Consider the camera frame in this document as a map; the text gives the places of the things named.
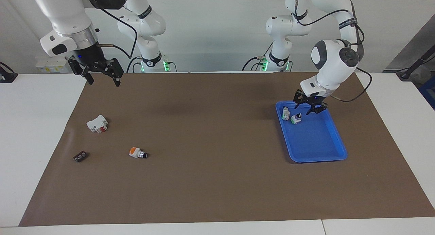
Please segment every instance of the electrical component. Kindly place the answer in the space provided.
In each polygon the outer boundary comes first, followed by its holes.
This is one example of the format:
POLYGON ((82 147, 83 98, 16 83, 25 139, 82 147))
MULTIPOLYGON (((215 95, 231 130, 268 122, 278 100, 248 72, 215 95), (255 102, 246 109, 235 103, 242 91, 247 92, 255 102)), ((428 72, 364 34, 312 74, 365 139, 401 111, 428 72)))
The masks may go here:
POLYGON ((171 67, 169 65, 169 62, 163 60, 163 68, 165 71, 171 71, 171 67))
POLYGON ((78 162, 83 161, 83 159, 86 159, 87 156, 89 156, 88 153, 86 153, 85 151, 82 151, 78 155, 74 156, 73 159, 74 159, 74 161, 76 161, 78 163, 78 162))
POLYGON ((142 151, 138 147, 132 147, 130 149, 129 155, 136 158, 136 159, 137 158, 140 158, 140 159, 147 159, 148 158, 148 153, 145 153, 144 151, 142 151))
POLYGON ((283 121, 288 121, 290 119, 290 111, 289 108, 284 107, 282 110, 282 120, 283 121))
POLYGON ((133 65, 133 73, 135 72, 135 66, 136 66, 136 65, 140 65, 140 72, 143 72, 142 64, 141 64, 141 63, 135 63, 135 64, 133 65))
MULTIPOLYGON (((264 58, 266 58, 266 54, 267 54, 267 52, 270 50, 270 48, 272 47, 272 45, 273 45, 273 42, 269 45, 269 47, 267 48, 267 50, 264 52, 264 54, 263 54, 263 57, 264 57, 264 58)), ((267 70, 267 63, 266 63, 265 68, 262 68, 262 70, 263 70, 263 71, 266 71, 266 70, 267 70)))
POLYGON ((293 68, 293 61, 287 62, 287 67, 285 67, 285 71, 292 72, 292 68, 293 68))
POLYGON ((96 133, 102 133, 107 131, 107 120, 102 116, 101 114, 96 117, 94 120, 87 122, 87 127, 92 131, 96 133))
POLYGON ((294 124, 294 125, 298 124, 301 121, 302 121, 302 114, 301 113, 295 114, 294 116, 292 116, 290 118, 290 122, 292 122, 292 124, 294 124))
POLYGON ((264 61, 265 60, 265 57, 252 57, 252 58, 250 58, 244 65, 243 65, 243 68, 242 68, 242 70, 241 71, 244 71, 244 69, 246 68, 246 66, 251 62, 251 61, 253 61, 253 60, 255 60, 255 59, 257 59, 257 60, 262 60, 262 61, 264 61))
POLYGON ((174 65, 175 72, 178 72, 177 65, 174 62, 168 62, 168 65, 174 65))

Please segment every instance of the black terminal block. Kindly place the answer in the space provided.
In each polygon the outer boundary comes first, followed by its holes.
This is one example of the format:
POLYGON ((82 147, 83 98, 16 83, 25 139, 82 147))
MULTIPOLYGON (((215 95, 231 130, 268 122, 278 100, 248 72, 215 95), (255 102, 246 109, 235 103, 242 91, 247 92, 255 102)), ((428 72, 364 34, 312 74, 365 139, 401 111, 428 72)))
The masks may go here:
POLYGON ((81 162, 83 159, 86 159, 88 154, 85 151, 80 152, 78 155, 74 156, 74 161, 81 162))

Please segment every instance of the green led light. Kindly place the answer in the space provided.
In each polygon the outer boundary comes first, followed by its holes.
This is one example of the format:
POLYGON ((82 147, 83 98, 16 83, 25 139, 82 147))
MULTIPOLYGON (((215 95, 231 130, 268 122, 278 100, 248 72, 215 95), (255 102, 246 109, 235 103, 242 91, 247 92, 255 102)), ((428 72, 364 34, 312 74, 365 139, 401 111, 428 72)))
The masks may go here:
POLYGON ((169 67, 168 62, 163 61, 163 66, 164 66, 164 70, 165 70, 165 71, 169 71, 169 70, 171 70, 171 68, 169 67))
POLYGON ((268 65, 269 65, 269 61, 266 60, 266 61, 263 63, 263 66, 261 67, 261 70, 262 70, 262 71, 266 71, 268 65))

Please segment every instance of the white wall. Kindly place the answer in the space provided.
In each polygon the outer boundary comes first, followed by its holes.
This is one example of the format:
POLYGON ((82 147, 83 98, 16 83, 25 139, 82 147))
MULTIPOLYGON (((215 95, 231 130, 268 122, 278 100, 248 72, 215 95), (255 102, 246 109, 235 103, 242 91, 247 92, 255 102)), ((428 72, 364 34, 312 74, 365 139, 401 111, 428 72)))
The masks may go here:
MULTIPOLYGON (((10 2, 38 37, 51 30, 33 0, 10 2)), ((435 0, 353 2, 367 39, 360 67, 374 72, 383 71, 435 13, 435 0)), ((289 14, 284 0, 149 0, 149 3, 168 25, 166 33, 156 37, 160 49, 177 63, 180 71, 240 70, 247 59, 262 55, 272 41, 265 31, 266 20, 289 14)), ((101 43, 115 43, 125 50, 131 48, 132 41, 118 31, 115 20, 100 10, 89 9, 87 13, 95 27, 101 29, 98 33, 101 43)), ((324 13, 312 8, 310 15, 317 18, 324 13)), ((10 38, 0 34, 2 42, 10 38)), ((317 23, 308 36, 292 38, 293 70, 315 71, 309 56, 312 46, 318 40, 336 38, 339 31, 332 17, 317 23)), ((107 58, 117 57, 126 66, 128 59, 120 52, 113 48, 104 51, 107 58)))
POLYGON ((17 73, 36 73, 35 56, 45 56, 39 38, 8 0, 0 0, 0 61, 17 73))

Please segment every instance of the white table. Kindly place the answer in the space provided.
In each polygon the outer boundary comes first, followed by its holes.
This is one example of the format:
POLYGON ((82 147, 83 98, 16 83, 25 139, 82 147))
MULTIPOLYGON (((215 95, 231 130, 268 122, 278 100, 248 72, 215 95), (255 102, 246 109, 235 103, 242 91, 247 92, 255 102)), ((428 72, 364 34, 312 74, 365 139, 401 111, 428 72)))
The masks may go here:
MULTIPOLYGON (((435 111, 414 85, 372 74, 368 94, 435 206, 435 111)), ((358 74, 365 85, 368 78, 358 74)), ((0 84, 0 234, 435 234, 435 217, 14 228, 36 189, 85 81, 73 74, 19 75, 0 84)))

